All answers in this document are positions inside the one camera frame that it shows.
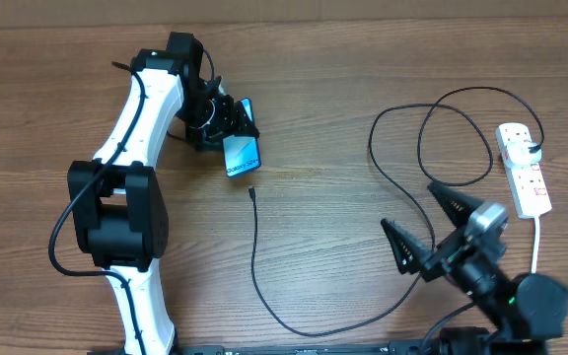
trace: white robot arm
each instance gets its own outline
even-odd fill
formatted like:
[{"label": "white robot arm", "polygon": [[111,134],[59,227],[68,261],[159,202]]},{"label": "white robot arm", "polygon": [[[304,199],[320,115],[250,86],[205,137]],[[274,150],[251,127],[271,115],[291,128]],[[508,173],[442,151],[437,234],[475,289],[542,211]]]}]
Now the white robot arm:
[{"label": "white robot arm", "polygon": [[[125,331],[124,348],[117,353],[90,354],[178,353],[177,332],[166,310],[159,272],[169,220],[155,169],[168,127],[177,115],[185,123],[185,142],[196,150],[222,150],[225,138],[259,134],[243,103],[234,103],[219,89],[221,77],[208,82],[199,78],[202,55],[202,44],[191,34],[172,33],[166,50],[140,50],[130,67],[124,67],[137,74],[115,129],[92,162],[74,162],[69,170],[78,246],[110,274],[106,277]],[[142,89],[145,99],[137,116]],[[129,127],[132,132],[120,145]],[[101,200],[113,194],[125,194],[126,206]],[[55,257],[52,263],[64,274],[87,276],[65,270]]]},{"label": "white robot arm", "polygon": [[[129,167],[134,162],[141,162],[145,167],[156,169],[166,132],[175,113],[183,104],[183,88],[179,75],[172,75],[167,70],[143,69],[139,76],[146,88],[146,100],[140,118],[133,130],[124,151],[117,157],[116,166]],[[104,164],[115,152],[117,143],[122,139],[137,110],[140,89],[136,79],[132,78],[130,95],[117,121],[115,129],[105,145],[96,153],[94,160]],[[125,193],[116,188],[114,193]],[[175,326],[166,311],[158,258],[153,258],[146,271],[132,266],[112,265],[110,271],[129,280],[133,295],[134,310],[139,330],[147,354],[170,354],[176,344]],[[107,277],[110,282],[119,312],[124,324],[124,352],[140,355],[141,349],[133,326],[130,305],[121,282],[114,277]]]}]

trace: power strip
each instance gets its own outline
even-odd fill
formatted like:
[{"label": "power strip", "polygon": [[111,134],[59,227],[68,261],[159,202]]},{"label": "power strip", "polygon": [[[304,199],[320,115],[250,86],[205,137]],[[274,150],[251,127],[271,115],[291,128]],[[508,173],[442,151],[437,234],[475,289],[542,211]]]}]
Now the power strip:
[{"label": "power strip", "polygon": [[[501,158],[509,160],[506,145],[512,142],[532,142],[530,130],[520,123],[504,123],[497,128],[497,142]],[[505,172],[510,183],[512,198],[519,218],[538,217],[551,210],[551,201],[547,193],[539,164],[510,168],[505,165]]]}]

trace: wooden table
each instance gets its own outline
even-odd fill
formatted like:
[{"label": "wooden table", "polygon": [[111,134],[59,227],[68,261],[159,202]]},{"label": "wooden table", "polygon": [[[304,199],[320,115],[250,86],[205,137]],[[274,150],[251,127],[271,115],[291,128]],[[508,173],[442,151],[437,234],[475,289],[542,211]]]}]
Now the wooden table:
[{"label": "wooden table", "polygon": [[[254,102],[263,166],[228,179],[219,154],[165,143],[158,177],[171,219],[162,261],[166,304],[184,345],[379,343],[418,338],[466,296],[444,280],[419,284],[392,315],[326,338],[278,325],[251,285],[252,212],[260,218],[256,264],[265,298],[290,325],[321,331],[392,305],[412,276],[400,275],[380,220],[395,219],[428,241],[411,203],[371,165],[367,138],[384,108],[431,103],[447,91],[491,85],[525,98],[546,132],[541,162],[553,211],[541,219],[541,272],[568,284],[568,18],[386,21],[282,25],[148,26],[0,31],[0,354],[84,354],[122,344],[113,294],[102,278],[73,279],[47,259],[47,240],[69,197],[66,172],[88,160],[112,130],[129,78],[110,66],[142,48],[164,48],[170,31],[195,33],[230,93]],[[495,128],[528,124],[526,110],[496,93],[465,93],[464,109],[498,154]],[[383,118],[375,152],[418,198],[444,237],[451,225],[417,166],[425,109]],[[423,159],[446,180],[468,180],[487,155],[460,117],[437,112]],[[516,218],[501,162],[460,188],[504,203],[511,214],[502,266],[529,267],[533,223]],[[63,264],[93,267],[71,220],[57,245]],[[487,325],[472,310],[454,325]],[[552,342],[568,354],[566,336]]]}]

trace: black cable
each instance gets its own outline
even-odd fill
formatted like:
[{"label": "black cable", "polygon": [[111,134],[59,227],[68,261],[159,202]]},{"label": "black cable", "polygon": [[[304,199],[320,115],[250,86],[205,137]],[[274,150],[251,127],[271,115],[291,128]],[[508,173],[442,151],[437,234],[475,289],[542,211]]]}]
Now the black cable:
[{"label": "black cable", "polygon": [[438,330],[440,330],[446,323],[451,321],[453,318],[457,317],[462,312],[467,311],[473,307],[474,307],[474,302],[470,302],[469,304],[450,312],[447,316],[445,316],[444,318],[440,319],[440,321],[435,323],[435,325],[433,325],[433,327],[426,333],[426,335],[424,335],[424,339],[422,339],[422,342],[420,343],[420,348],[418,350],[420,355],[425,355],[427,353],[427,351],[429,350],[428,349],[429,342],[431,341],[433,335],[436,332],[438,332]]},{"label": "black cable", "polygon": [[[433,248],[435,247],[435,232],[433,230],[433,225],[431,224],[431,220],[429,219],[429,216],[427,216],[427,214],[424,212],[424,209],[422,208],[420,203],[418,203],[418,201],[407,190],[405,190],[402,186],[400,186],[397,182],[395,182],[391,177],[389,177],[387,175],[387,173],[385,173],[385,171],[383,171],[383,169],[379,166],[379,164],[376,161],[376,158],[374,157],[374,151],[372,149],[372,140],[373,140],[373,137],[374,137],[374,129],[376,128],[376,124],[378,123],[379,119],[385,113],[392,111],[392,110],[395,110],[395,109],[412,108],[412,107],[431,107],[432,105],[433,104],[414,104],[414,105],[397,106],[397,107],[392,107],[392,108],[388,108],[388,109],[384,110],[374,120],[374,124],[372,124],[372,129],[370,131],[370,138],[369,138],[369,141],[368,141],[368,146],[369,146],[369,149],[370,149],[370,157],[372,158],[372,162],[374,163],[374,166],[376,166],[376,168],[379,170],[379,172],[387,180],[389,180],[391,183],[393,183],[393,185],[395,185],[400,191],[402,191],[415,204],[415,206],[420,210],[420,213],[422,214],[422,216],[424,217],[424,220],[426,221],[429,232],[431,233],[431,250],[433,250]],[[454,110],[455,112],[464,116],[467,120],[471,121],[470,117],[468,117],[467,114],[465,114],[464,112],[462,112],[461,110],[459,110],[457,108],[454,108],[452,106],[446,106],[446,105],[438,105],[438,107]],[[402,295],[402,297],[393,306],[391,306],[388,310],[384,311],[380,315],[375,316],[371,319],[367,319],[367,320],[361,321],[359,323],[349,325],[349,326],[345,326],[345,327],[342,327],[342,328],[333,329],[333,330],[324,331],[324,332],[319,332],[319,333],[303,332],[303,331],[297,330],[297,329],[289,326],[284,321],[282,321],[282,319],[280,319],[280,317],[278,317],[275,314],[275,312],[273,312],[273,310],[270,308],[270,306],[266,303],[266,301],[264,300],[264,297],[262,296],[262,293],[260,292],[259,287],[257,286],[257,282],[255,281],[255,271],[254,270],[255,270],[255,250],[256,250],[256,247],[257,247],[257,207],[256,207],[256,203],[255,203],[255,190],[254,190],[254,188],[250,187],[248,193],[249,193],[249,196],[251,197],[251,201],[253,202],[253,218],[254,218],[254,221],[255,221],[254,236],[253,236],[253,252],[251,254],[251,279],[253,280],[253,288],[255,288],[255,292],[257,293],[257,297],[259,297],[260,301],[262,302],[262,304],[264,305],[266,310],[271,314],[271,316],[278,323],[280,323],[280,325],[282,325],[287,330],[289,330],[289,331],[291,331],[295,334],[302,335],[302,336],[320,337],[320,336],[328,336],[328,335],[340,333],[340,332],[343,332],[343,331],[356,329],[356,328],[361,327],[361,326],[365,326],[367,324],[370,324],[374,321],[380,320],[380,319],[388,316],[391,312],[393,312],[395,309],[397,309],[402,304],[402,302],[404,302],[404,300],[406,300],[406,298],[409,296],[409,294],[411,293],[411,291],[413,290],[413,288],[415,287],[417,282],[420,280],[420,275],[418,275],[415,278],[415,280],[413,280],[413,282],[411,283],[409,288],[406,290],[404,295]]]},{"label": "black cable", "polygon": [[207,56],[207,60],[209,60],[209,68],[212,72],[212,81],[214,79],[216,79],[216,74],[214,74],[214,61],[212,60],[212,56],[209,55],[209,52],[203,48],[203,53],[205,53],[205,56]]},{"label": "black cable", "polygon": [[302,335],[302,336],[307,336],[307,337],[321,337],[321,336],[333,335],[333,334],[340,333],[340,332],[343,332],[343,331],[352,330],[352,329],[356,329],[356,328],[361,327],[361,326],[365,326],[367,324],[370,324],[372,322],[375,322],[377,320],[384,318],[385,316],[387,316],[388,314],[393,312],[393,310],[400,307],[402,302],[404,302],[404,300],[406,300],[406,298],[409,296],[409,293],[411,293],[411,290],[413,290],[413,288],[415,287],[415,284],[418,283],[418,280],[420,279],[420,275],[418,275],[415,278],[415,280],[413,281],[411,286],[409,286],[406,293],[398,300],[398,302],[396,302],[393,306],[391,306],[391,308],[389,308],[388,310],[386,310],[382,314],[380,314],[380,315],[378,315],[378,316],[376,316],[372,319],[367,319],[365,321],[361,321],[360,323],[357,323],[357,324],[354,324],[354,325],[344,326],[342,328],[333,329],[333,330],[329,330],[329,331],[323,331],[323,332],[319,332],[319,333],[303,332],[303,331],[299,331],[295,328],[290,327],[284,321],[282,321],[282,319],[280,319],[280,317],[278,317],[275,314],[275,312],[273,312],[273,310],[271,310],[270,306],[264,300],[264,297],[262,296],[262,293],[260,292],[260,288],[257,286],[257,281],[255,281],[255,250],[257,249],[257,205],[255,203],[255,189],[253,188],[253,186],[249,187],[248,195],[251,198],[251,201],[253,202],[253,220],[255,221],[255,226],[254,226],[254,229],[253,229],[254,230],[253,252],[251,253],[251,280],[253,280],[253,288],[255,288],[255,292],[257,293],[257,297],[259,297],[260,301],[262,301],[262,304],[264,305],[266,310],[271,314],[271,316],[278,323],[280,323],[280,325],[282,325],[284,328],[286,328],[290,332],[293,332],[295,334]]},{"label": "black cable", "polygon": [[[393,111],[393,110],[398,110],[398,109],[405,109],[405,108],[415,108],[415,107],[430,107],[429,112],[427,113],[426,117],[424,118],[424,121],[422,122],[422,126],[420,128],[420,132],[418,134],[418,144],[417,144],[417,157],[418,157],[418,164],[420,165],[420,169],[422,170],[422,172],[424,173],[424,175],[426,175],[428,178],[430,178],[431,180],[447,185],[447,186],[466,186],[475,182],[478,182],[480,180],[482,180],[483,178],[485,178],[490,171],[492,171],[492,167],[494,166],[494,158],[492,155],[492,149],[490,148],[490,144],[488,143],[487,139],[485,138],[485,136],[483,135],[483,132],[481,132],[481,130],[479,129],[479,127],[476,125],[476,123],[474,123],[474,121],[463,111],[461,111],[458,108],[455,108],[453,106],[448,106],[448,105],[443,105],[440,104],[440,101],[443,100],[444,98],[455,94],[455,93],[459,93],[459,92],[463,92],[463,91],[468,91],[468,90],[492,90],[492,91],[497,91],[500,93],[504,93],[507,94],[509,96],[511,96],[512,98],[516,99],[518,102],[520,102],[521,104],[523,104],[524,107],[526,107],[528,109],[528,111],[530,112],[530,114],[533,116],[533,118],[535,119],[535,121],[538,123],[538,127],[540,128],[540,143],[534,147],[531,148],[532,150],[538,150],[540,149],[540,147],[542,146],[542,142],[544,142],[544,132],[542,130],[542,124],[540,123],[540,120],[538,119],[537,115],[535,114],[535,112],[532,110],[532,108],[520,97],[512,94],[509,91],[503,90],[503,89],[499,89],[499,88],[494,88],[494,87],[468,87],[468,88],[462,88],[462,89],[458,89],[458,90],[454,90],[451,91],[445,95],[443,95],[441,98],[439,98],[434,104],[412,104],[412,105],[404,105],[404,106],[395,106],[395,107],[390,107],[387,108],[385,110],[383,110],[381,113],[379,113],[379,115],[376,117],[376,119],[374,120],[374,123],[372,124],[372,129],[370,130],[370,137],[368,140],[368,149],[370,151],[370,158],[372,159],[372,163],[374,163],[374,166],[376,167],[376,169],[378,169],[379,173],[381,173],[381,175],[383,175],[383,177],[385,177],[389,182],[391,182],[395,187],[397,187],[402,193],[404,193],[405,196],[407,196],[411,202],[413,202],[413,204],[417,207],[417,209],[419,210],[420,214],[422,214],[422,217],[424,218],[427,228],[429,230],[429,233],[431,235],[431,251],[435,250],[435,231],[433,230],[433,224],[431,223],[431,220],[429,219],[429,216],[426,214],[426,212],[424,211],[424,209],[422,208],[422,206],[420,205],[420,203],[415,199],[415,197],[413,197],[413,195],[411,195],[407,190],[405,190],[402,186],[400,186],[400,184],[398,184],[397,182],[395,182],[390,176],[387,175],[387,173],[385,173],[385,171],[381,168],[381,166],[378,164],[378,162],[376,161],[376,157],[374,156],[374,150],[372,148],[372,141],[374,138],[374,130],[376,129],[376,125],[379,122],[379,119],[381,119],[381,117],[386,114],[387,112]],[[440,107],[440,108],[446,108],[446,109],[450,109],[453,110],[457,113],[459,113],[461,116],[463,116],[463,118],[465,118],[470,125],[472,125],[472,127],[474,128],[474,130],[477,132],[477,134],[479,135],[479,137],[481,138],[481,140],[483,141],[483,144],[486,148],[486,151],[488,153],[488,158],[489,158],[489,165],[488,165],[488,169],[486,170],[486,172],[481,175],[478,178],[475,178],[473,180],[467,181],[467,182],[445,182],[445,181],[441,181],[435,177],[433,177],[432,175],[430,175],[426,169],[424,168],[424,165],[422,164],[422,158],[420,155],[421,149],[421,143],[422,143],[422,135],[424,132],[424,127],[426,126],[426,123],[428,122],[429,118],[431,117],[431,114],[433,112],[433,109],[435,109],[436,107]],[[380,320],[384,317],[386,317],[387,315],[389,315],[391,312],[393,312],[393,310],[395,310],[396,308],[398,308],[402,302],[404,302],[404,300],[409,296],[409,294],[411,293],[411,291],[413,290],[413,288],[415,287],[416,283],[418,282],[418,280],[420,279],[421,275],[418,275],[415,280],[413,281],[413,283],[411,284],[411,286],[409,286],[409,288],[406,290],[406,292],[404,293],[404,295],[398,300],[398,302],[396,302],[391,308],[389,308],[387,311],[385,311],[384,313],[372,318],[372,319],[367,319],[365,321],[362,321],[360,323],[354,324],[354,325],[350,325],[350,326],[345,326],[342,328],[338,328],[338,329],[334,329],[334,330],[330,330],[330,331],[325,331],[325,332],[319,332],[319,333],[308,333],[308,332],[302,332],[299,331],[295,328],[292,328],[291,326],[287,325],[284,321],[282,321],[282,319],[280,319],[274,312],[273,310],[268,306],[268,304],[266,303],[266,301],[264,300],[264,297],[262,296],[262,293],[260,292],[259,287],[257,286],[257,282],[255,281],[255,250],[257,247],[257,207],[256,207],[256,203],[255,203],[255,190],[253,189],[253,187],[251,186],[249,188],[249,196],[251,198],[251,201],[253,202],[253,218],[255,221],[255,227],[254,227],[254,236],[253,236],[253,252],[251,254],[251,279],[253,281],[253,287],[255,288],[255,292],[257,293],[257,296],[259,297],[260,301],[262,302],[262,304],[264,305],[264,307],[268,310],[268,312],[271,314],[271,316],[278,322],[280,323],[280,325],[282,325],[284,328],[286,328],[287,330],[298,334],[298,335],[302,335],[302,336],[307,336],[307,337],[320,337],[320,336],[327,336],[327,335],[332,335],[335,333],[339,333],[339,332],[343,332],[343,331],[347,331],[347,330],[352,330],[367,324],[370,324],[374,321]]]},{"label": "black cable", "polygon": [[89,182],[87,182],[87,184],[85,184],[85,186],[83,186],[83,188],[80,190],[80,192],[78,192],[76,197],[74,197],[69,202],[69,204],[67,205],[67,207],[65,208],[63,213],[58,218],[58,221],[56,222],[56,225],[54,225],[54,229],[51,232],[51,237],[49,238],[48,253],[49,253],[49,261],[51,262],[52,266],[54,266],[54,268],[56,270],[58,270],[58,272],[62,273],[63,275],[76,276],[76,277],[110,276],[110,277],[116,278],[117,280],[119,280],[119,282],[121,282],[121,287],[126,292],[126,298],[128,299],[128,307],[130,309],[130,316],[131,316],[131,319],[133,321],[133,329],[135,330],[135,337],[139,341],[139,348],[141,350],[142,355],[146,355],[146,349],[144,347],[144,339],[141,336],[141,332],[139,330],[139,325],[137,323],[137,316],[135,315],[135,303],[133,302],[133,296],[131,294],[130,288],[128,287],[128,281],[122,275],[120,275],[116,272],[113,272],[113,271],[107,271],[107,270],[103,270],[103,271],[71,271],[71,270],[68,270],[68,269],[64,268],[60,263],[58,263],[58,260],[56,260],[56,254],[55,254],[55,251],[54,251],[55,248],[56,248],[56,239],[58,238],[58,233],[60,232],[65,221],[67,220],[67,217],[69,216],[69,214],[73,210],[76,203],[80,200],[80,197],[83,195],[83,193],[85,193],[87,190],[89,190],[92,186],[94,186],[96,184],[96,182],[98,182],[98,180],[100,180],[103,177],[103,175],[105,174],[107,169],[115,162],[115,160],[117,159],[119,154],[124,150],[124,147],[126,146],[126,142],[128,141],[128,138],[130,137],[133,130],[135,129],[135,125],[137,124],[137,121],[139,120],[139,116],[142,113],[142,109],[144,108],[144,101],[146,100],[146,88],[144,87],[144,83],[142,82],[142,79],[139,77],[139,74],[137,74],[137,72],[131,70],[131,68],[128,67],[127,65],[125,65],[125,64],[116,63],[116,62],[112,62],[111,64],[113,66],[115,66],[116,68],[123,69],[123,70],[130,72],[131,75],[133,77],[135,77],[135,79],[137,80],[137,83],[139,84],[139,89],[140,89],[139,105],[137,106],[137,110],[135,111],[135,116],[133,117],[133,120],[130,122],[130,125],[128,126],[128,129],[126,130],[126,133],[124,133],[124,137],[122,138],[122,140],[119,143],[117,143],[117,147],[115,148],[115,153],[113,153],[113,155],[106,161],[105,165],[92,177],[92,179],[89,180]]}]

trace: blue phone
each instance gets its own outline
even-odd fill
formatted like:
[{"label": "blue phone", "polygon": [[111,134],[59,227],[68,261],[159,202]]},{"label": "blue phone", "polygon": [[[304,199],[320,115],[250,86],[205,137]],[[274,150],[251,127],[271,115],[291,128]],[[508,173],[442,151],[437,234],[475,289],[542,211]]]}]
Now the blue phone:
[{"label": "blue phone", "polygon": [[[242,99],[248,118],[253,121],[251,100]],[[257,139],[253,137],[229,136],[223,139],[225,151],[225,168],[229,178],[240,176],[256,170],[262,165]]]}]

